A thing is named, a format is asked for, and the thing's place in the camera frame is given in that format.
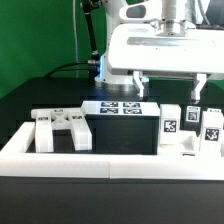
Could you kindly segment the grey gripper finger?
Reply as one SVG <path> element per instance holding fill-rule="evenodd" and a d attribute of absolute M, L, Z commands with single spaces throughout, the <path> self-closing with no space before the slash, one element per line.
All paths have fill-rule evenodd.
<path fill-rule="evenodd" d="M 148 84 L 148 78 L 143 75 L 142 71 L 133 72 L 133 84 L 138 91 L 138 97 L 143 99 L 146 93 L 146 86 Z"/>
<path fill-rule="evenodd" d="M 207 75 L 205 73 L 197 73 L 193 81 L 193 89 L 191 91 L 191 102 L 198 104 L 200 101 L 200 92 L 207 82 Z"/>

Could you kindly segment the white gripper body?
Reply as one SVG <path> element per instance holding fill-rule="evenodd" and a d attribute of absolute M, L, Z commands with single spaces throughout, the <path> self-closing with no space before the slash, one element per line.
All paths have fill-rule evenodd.
<path fill-rule="evenodd" d="M 114 74 L 224 74 L 224 31 L 198 29 L 187 4 L 124 6 L 109 42 L 108 69 Z"/>

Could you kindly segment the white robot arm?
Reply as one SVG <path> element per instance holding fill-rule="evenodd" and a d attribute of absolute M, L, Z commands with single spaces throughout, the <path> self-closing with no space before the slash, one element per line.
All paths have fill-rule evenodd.
<path fill-rule="evenodd" d="M 224 29 L 209 24 L 202 0 L 82 0 L 86 17 L 103 6 L 107 47 L 99 55 L 91 38 L 92 55 L 99 63 L 97 85 L 112 89 L 136 88 L 148 96 L 151 77 L 194 82 L 191 100 L 200 101 L 208 80 L 224 80 Z"/>

